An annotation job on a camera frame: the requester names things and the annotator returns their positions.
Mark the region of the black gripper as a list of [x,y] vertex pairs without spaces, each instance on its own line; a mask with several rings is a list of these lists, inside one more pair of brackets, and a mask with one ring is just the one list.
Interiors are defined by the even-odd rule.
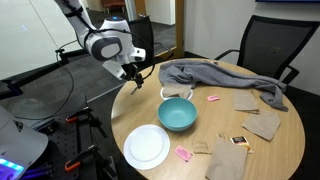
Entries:
[[122,69],[124,70],[124,75],[122,75],[123,79],[134,81],[135,89],[142,87],[144,80],[142,75],[140,73],[138,74],[138,67],[135,63],[124,64],[122,65]]

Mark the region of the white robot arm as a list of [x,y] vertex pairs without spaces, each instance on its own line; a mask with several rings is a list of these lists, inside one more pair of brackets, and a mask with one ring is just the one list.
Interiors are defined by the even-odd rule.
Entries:
[[73,27],[79,45],[119,80],[134,81],[141,88],[143,77],[137,64],[146,58],[146,50],[135,47],[128,22],[107,17],[97,29],[79,0],[54,0]]

